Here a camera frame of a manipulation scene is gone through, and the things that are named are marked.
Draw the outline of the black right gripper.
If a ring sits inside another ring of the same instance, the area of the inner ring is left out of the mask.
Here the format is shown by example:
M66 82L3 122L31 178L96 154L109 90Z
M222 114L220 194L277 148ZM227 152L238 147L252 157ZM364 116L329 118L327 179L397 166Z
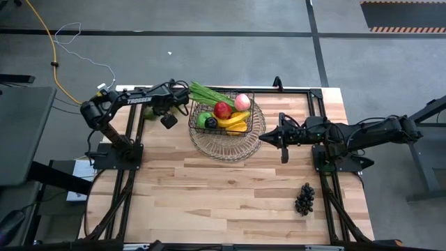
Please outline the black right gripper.
M297 121L283 112L279 113L279 125L272 131L259 135L262 142L281 149L281 162L289 161L288 145L315 144L316 140L308 129L300 126Z

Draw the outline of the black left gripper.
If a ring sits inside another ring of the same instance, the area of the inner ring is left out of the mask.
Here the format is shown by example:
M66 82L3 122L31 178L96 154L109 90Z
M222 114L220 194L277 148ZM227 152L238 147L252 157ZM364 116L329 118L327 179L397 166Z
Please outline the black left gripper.
M161 116L162 125L170 129L178 123L178 119L171 112L172 107L175 107L183 116L189 115L189 109L186 107L189 103L189 84L183 80L169 80L161 86L167 88L168 95L156 98L153 113Z

